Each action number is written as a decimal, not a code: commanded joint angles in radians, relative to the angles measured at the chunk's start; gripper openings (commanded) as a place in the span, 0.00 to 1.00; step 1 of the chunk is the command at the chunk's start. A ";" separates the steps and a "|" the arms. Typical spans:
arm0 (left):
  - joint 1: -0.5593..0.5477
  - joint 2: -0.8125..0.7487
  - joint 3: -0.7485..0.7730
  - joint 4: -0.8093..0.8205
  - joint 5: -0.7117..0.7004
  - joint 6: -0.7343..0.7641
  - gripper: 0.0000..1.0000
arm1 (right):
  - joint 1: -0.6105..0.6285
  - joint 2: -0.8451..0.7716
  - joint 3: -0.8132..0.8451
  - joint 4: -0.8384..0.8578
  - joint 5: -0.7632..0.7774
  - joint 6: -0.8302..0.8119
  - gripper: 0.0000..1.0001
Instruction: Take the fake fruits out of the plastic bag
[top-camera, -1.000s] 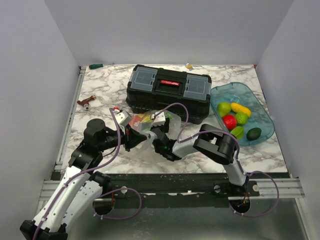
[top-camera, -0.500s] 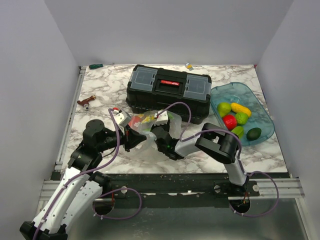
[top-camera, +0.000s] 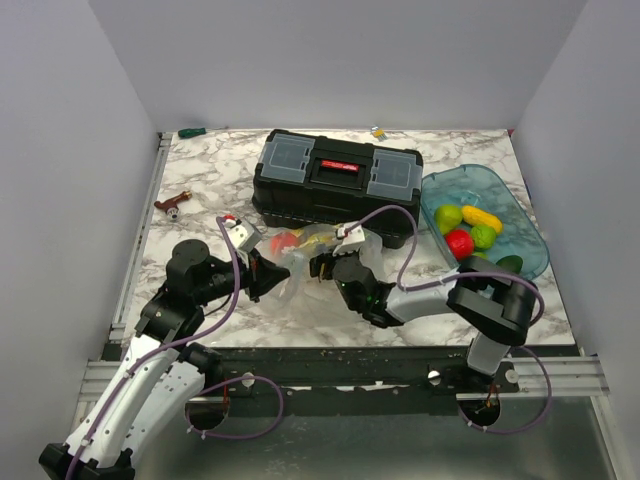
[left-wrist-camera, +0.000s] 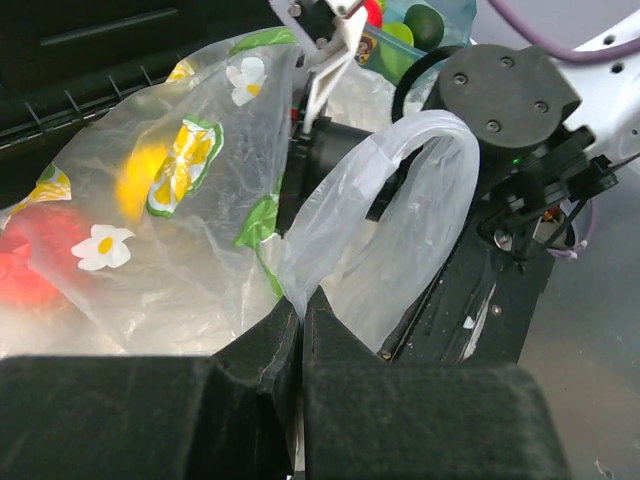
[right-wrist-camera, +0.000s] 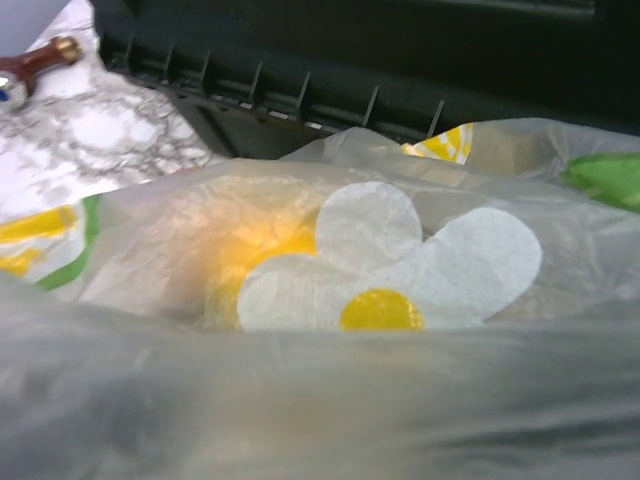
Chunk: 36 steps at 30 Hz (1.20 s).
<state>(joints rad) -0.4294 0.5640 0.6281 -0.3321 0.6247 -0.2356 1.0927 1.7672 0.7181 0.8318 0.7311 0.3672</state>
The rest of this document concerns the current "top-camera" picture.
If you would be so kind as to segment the clear plastic bag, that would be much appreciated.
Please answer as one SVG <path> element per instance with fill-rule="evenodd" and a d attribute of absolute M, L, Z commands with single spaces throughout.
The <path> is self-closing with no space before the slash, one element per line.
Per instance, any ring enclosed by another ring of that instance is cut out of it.
<path fill-rule="evenodd" d="M 312 224 L 281 229 L 260 243 L 263 255 L 289 270 L 290 277 L 269 292 L 262 309 L 290 315 L 304 326 L 334 327 L 360 316 L 348 310 L 330 278 L 329 262 L 338 246 L 337 225 Z"/>

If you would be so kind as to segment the dark green fake avocado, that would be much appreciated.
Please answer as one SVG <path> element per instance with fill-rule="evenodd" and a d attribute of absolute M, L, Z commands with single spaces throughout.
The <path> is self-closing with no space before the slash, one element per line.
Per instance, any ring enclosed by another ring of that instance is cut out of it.
<path fill-rule="evenodd" d="M 518 255 L 508 255 L 496 262 L 496 265 L 508 272 L 519 274 L 523 268 L 523 259 Z"/>

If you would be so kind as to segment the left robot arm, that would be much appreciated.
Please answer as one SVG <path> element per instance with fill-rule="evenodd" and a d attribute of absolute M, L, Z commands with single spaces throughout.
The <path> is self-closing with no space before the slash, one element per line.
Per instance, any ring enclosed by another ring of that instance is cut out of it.
<path fill-rule="evenodd" d="M 192 337 L 203 308 L 241 292 L 256 301 L 290 273 L 252 249 L 225 262 L 196 239 L 178 243 L 166 280 L 143 308 L 124 358 L 94 408 L 63 443 L 48 444 L 39 463 L 52 479 L 132 479 L 144 450 L 199 393 L 222 380 L 220 357 Z"/>

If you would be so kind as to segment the red fake fruit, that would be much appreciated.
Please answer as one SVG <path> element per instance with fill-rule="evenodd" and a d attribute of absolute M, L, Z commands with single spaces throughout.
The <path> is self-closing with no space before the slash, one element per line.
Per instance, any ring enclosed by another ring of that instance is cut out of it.
<path fill-rule="evenodd" d="M 280 232 L 270 240 L 270 249 L 274 255 L 280 254 L 284 249 L 297 247 L 298 245 L 299 237 L 289 231 Z"/>
<path fill-rule="evenodd" d="M 445 242 L 457 261 L 464 260 L 474 253 L 475 245 L 469 232 L 455 229 L 445 237 Z"/>

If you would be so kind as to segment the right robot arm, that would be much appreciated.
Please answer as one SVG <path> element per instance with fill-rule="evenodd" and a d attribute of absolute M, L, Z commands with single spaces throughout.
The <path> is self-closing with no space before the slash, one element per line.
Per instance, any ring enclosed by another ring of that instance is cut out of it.
<path fill-rule="evenodd" d="M 458 314 L 478 330 L 459 370 L 462 384 L 474 392 L 494 383 L 502 359 L 524 345 L 530 325 L 541 316 L 534 306 L 544 308 L 532 282 L 478 256 L 421 285 L 383 282 L 357 253 L 319 255 L 310 261 L 310 276 L 334 281 L 348 309 L 379 328 Z"/>

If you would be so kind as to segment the yellow fake fruit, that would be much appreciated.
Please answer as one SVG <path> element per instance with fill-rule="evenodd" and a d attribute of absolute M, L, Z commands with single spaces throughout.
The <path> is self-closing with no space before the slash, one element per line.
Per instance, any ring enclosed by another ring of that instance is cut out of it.
<path fill-rule="evenodd" d="M 330 244 L 334 238 L 329 234 L 313 234 L 310 235 L 306 240 L 302 241 L 299 245 L 300 248 L 303 249 L 314 249 L 318 245 L 327 245 Z"/>

